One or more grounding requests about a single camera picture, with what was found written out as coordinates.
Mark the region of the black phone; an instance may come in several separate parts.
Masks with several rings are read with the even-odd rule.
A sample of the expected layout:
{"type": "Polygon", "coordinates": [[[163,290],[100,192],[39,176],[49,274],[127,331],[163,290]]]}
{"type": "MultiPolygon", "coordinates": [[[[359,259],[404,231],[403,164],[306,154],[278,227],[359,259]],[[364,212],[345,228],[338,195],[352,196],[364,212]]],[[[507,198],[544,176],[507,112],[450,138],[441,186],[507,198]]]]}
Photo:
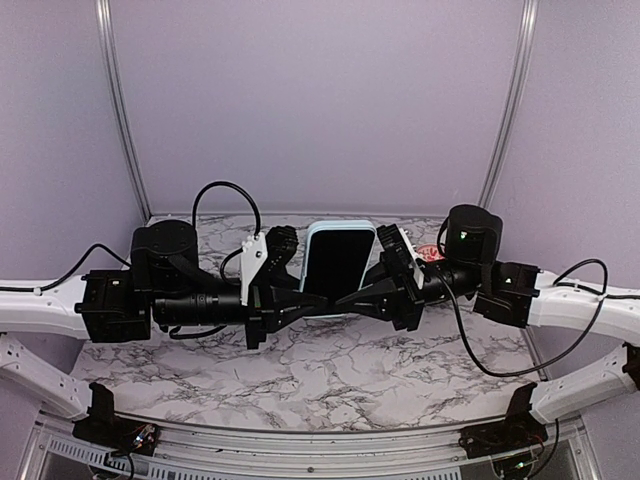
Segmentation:
{"type": "Polygon", "coordinates": [[[320,230],[310,237],[302,291],[334,302],[360,289],[373,248],[372,230],[320,230]]]}

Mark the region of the light blue phone case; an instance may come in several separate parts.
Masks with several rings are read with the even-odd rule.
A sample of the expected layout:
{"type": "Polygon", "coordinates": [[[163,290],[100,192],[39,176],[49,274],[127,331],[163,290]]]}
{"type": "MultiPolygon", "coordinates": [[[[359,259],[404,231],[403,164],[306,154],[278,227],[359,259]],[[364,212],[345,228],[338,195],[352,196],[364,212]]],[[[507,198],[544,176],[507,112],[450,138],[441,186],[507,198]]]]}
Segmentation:
{"type": "Polygon", "coordinates": [[[328,300],[315,317],[339,316],[335,302],[362,287],[375,240],[368,220],[323,220],[308,227],[300,290],[328,300]]]}

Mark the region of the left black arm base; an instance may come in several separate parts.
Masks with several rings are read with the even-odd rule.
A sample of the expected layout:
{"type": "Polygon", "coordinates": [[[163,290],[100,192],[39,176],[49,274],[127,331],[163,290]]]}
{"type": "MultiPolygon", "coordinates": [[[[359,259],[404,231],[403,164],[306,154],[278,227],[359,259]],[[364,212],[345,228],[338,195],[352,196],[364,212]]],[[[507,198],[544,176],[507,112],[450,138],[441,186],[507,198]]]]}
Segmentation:
{"type": "Polygon", "coordinates": [[[87,408],[87,416],[74,423],[73,437],[111,448],[123,455],[152,456],[159,439],[159,426],[118,416],[114,394],[104,385],[92,382],[89,389],[91,404],[87,408]]]}

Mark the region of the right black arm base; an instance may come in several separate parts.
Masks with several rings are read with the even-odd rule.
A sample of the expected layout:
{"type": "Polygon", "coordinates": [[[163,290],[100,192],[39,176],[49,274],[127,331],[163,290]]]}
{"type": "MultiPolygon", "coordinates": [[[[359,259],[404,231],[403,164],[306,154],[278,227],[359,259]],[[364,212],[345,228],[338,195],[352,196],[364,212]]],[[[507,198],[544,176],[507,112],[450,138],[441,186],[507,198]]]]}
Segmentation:
{"type": "Polygon", "coordinates": [[[542,444],[548,439],[546,424],[540,423],[531,413],[531,398],[536,386],[536,383],[529,383],[516,389],[502,420],[460,430],[458,445],[469,459],[542,444]]]}

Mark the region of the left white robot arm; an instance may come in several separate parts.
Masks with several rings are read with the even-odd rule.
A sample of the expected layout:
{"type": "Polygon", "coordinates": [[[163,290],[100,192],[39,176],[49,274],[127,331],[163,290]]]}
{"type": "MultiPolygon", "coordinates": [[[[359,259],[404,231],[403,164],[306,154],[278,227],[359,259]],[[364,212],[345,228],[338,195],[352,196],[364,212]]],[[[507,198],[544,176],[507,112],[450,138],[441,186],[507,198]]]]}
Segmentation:
{"type": "Polygon", "coordinates": [[[327,307],[325,297],[297,290],[287,274],[296,247],[291,227],[250,236],[240,248],[240,282],[231,285],[200,268],[194,226],[160,221],[135,230],[125,269],[2,286],[1,330],[113,344],[148,340],[154,325],[174,340],[186,339],[184,327],[197,339],[241,325],[255,349],[268,334],[327,307]]]}

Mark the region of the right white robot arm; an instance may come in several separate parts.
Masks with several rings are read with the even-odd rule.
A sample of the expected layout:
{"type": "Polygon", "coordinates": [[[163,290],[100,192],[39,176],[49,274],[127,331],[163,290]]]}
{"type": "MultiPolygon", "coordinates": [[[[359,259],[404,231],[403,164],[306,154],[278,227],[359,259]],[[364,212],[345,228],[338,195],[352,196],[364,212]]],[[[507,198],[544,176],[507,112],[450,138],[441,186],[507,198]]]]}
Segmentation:
{"type": "Polygon", "coordinates": [[[465,296],[473,311],[509,327],[559,327],[620,341],[620,346],[577,371],[558,379],[530,383],[517,389],[495,438],[515,448],[535,426],[618,395],[639,389],[639,293],[613,288],[609,274],[599,284],[583,284],[570,274],[588,266],[606,265],[583,260],[561,274],[535,265],[498,259],[502,220],[469,204],[450,209],[438,233],[440,259],[426,262],[397,226],[377,230],[382,245],[374,280],[361,290],[340,298],[340,311],[390,321],[397,330],[414,330],[427,305],[458,302],[465,296]]]}

